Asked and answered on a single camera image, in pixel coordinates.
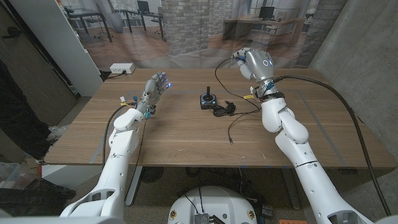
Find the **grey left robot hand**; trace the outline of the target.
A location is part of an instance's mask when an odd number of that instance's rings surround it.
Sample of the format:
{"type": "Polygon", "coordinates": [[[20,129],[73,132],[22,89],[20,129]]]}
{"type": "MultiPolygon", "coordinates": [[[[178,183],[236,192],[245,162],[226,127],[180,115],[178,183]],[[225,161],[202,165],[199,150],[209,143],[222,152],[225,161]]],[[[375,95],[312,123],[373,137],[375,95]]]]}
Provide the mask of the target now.
{"type": "Polygon", "coordinates": [[[168,83],[166,73],[156,73],[147,81],[136,109],[148,119],[152,114],[155,114],[156,104],[160,100],[161,94],[170,87],[171,84],[168,83]]]}

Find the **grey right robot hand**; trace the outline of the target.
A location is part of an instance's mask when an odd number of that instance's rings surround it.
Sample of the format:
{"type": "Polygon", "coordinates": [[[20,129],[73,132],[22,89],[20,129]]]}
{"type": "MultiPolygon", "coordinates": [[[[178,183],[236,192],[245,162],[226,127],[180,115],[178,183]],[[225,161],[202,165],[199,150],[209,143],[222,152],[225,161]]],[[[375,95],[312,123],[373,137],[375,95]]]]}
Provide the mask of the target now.
{"type": "Polygon", "coordinates": [[[259,99],[265,100],[277,92],[277,88],[271,83],[274,78],[274,63],[268,52],[244,47],[232,54],[231,58],[236,59],[243,77],[255,80],[258,84],[255,91],[259,99]]]}

